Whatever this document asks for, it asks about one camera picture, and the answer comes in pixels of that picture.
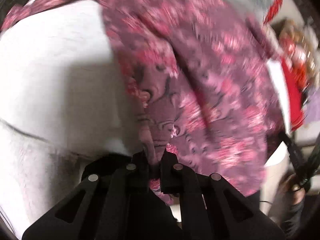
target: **purple floral garment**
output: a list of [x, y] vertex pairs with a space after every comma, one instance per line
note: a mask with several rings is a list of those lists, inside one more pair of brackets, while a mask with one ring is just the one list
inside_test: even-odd
[[[69, 1], [14, 6], [2, 29]], [[257, 23], [223, 0], [97, 1], [149, 163], [156, 170], [166, 148], [246, 196], [259, 190], [284, 125], [264, 64], [272, 49]], [[159, 180], [150, 187], [170, 202]]]

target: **floral fabric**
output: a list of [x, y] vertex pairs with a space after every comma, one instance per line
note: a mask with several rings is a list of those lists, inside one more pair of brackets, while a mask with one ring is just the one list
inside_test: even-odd
[[[14, 6], [2, 30], [69, 1]], [[223, 0], [97, 1], [154, 171], [166, 148], [244, 195], [259, 190], [283, 129], [265, 67], [273, 51], [259, 24], [242, 21]], [[157, 175], [150, 187], [170, 202]]]

